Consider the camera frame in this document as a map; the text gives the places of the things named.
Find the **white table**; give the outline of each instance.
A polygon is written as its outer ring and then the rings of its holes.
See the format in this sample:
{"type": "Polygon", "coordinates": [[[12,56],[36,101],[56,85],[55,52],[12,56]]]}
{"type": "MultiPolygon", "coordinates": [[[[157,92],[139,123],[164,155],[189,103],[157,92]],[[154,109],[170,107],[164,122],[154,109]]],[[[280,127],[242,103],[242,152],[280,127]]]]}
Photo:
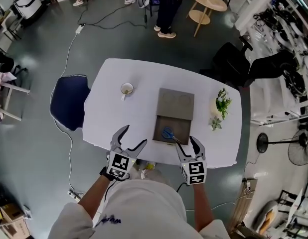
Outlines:
{"type": "MultiPolygon", "coordinates": [[[[125,125],[129,130],[122,139],[122,148],[134,148],[143,139],[148,143],[138,158],[159,163],[179,165],[175,146],[152,140],[156,122],[156,106],[160,88],[195,94],[194,115],[190,135],[205,146],[208,168],[236,164],[240,142],[242,111],[237,90],[177,67],[146,61],[107,59],[102,65],[85,101],[83,139],[109,149],[113,134],[125,125]],[[121,85],[130,82],[136,88],[121,101],[121,85]],[[232,103],[222,129],[212,131],[209,103],[226,88],[232,103]]],[[[191,144],[183,145],[194,156],[191,144]]]]}

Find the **white shirt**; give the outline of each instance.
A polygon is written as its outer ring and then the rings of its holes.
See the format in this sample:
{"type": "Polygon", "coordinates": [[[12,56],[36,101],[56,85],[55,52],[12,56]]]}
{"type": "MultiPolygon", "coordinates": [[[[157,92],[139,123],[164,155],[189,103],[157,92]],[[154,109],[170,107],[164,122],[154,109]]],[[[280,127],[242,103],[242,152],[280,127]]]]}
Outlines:
{"type": "Polygon", "coordinates": [[[107,199],[95,227],[81,205],[66,204],[48,239],[229,239],[221,220],[197,232],[186,222],[180,195],[163,183],[127,180],[107,199]]]}

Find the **power strip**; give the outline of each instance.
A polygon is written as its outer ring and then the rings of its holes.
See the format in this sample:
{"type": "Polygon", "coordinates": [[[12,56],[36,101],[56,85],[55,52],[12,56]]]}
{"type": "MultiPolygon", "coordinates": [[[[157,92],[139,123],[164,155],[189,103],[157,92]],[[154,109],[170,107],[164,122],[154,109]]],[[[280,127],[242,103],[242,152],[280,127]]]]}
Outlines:
{"type": "Polygon", "coordinates": [[[79,197],[78,194],[74,193],[72,190],[68,191],[68,195],[72,197],[76,202],[79,202],[81,198],[79,197]]]}

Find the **cardboard box on floor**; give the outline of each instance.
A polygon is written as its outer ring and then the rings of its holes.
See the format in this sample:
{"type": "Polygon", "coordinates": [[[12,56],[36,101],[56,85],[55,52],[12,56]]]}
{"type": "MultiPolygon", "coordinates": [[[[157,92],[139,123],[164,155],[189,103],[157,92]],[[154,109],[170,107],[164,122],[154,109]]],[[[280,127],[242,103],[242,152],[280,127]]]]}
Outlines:
{"type": "Polygon", "coordinates": [[[2,226],[1,229],[10,239],[26,239],[30,236],[26,222],[23,219],[24,213],[16,204],[7,204],[0,209],[4,218],[3,222],[9,224],[2,226]]]}

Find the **wristwatch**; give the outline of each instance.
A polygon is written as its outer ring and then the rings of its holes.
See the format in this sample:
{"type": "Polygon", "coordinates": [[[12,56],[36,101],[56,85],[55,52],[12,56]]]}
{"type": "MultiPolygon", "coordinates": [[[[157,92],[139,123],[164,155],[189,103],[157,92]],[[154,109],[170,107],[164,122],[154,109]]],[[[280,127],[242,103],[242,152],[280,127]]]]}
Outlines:
{"type": "Polygon", "coordinates": [[[100,175],[105,176],[106,178],[109,179],[109,181],[113,181],[113,180],[115,179],[115,177],[114,177],[113,175],[111,175],[111,174],[108,174],[108,173],[106,172],[106,170],[107,170],[107,167],[106,167],[106,166],[103,167],[103,169],[102,169],[101,172],[100,172],[100,175]]]}

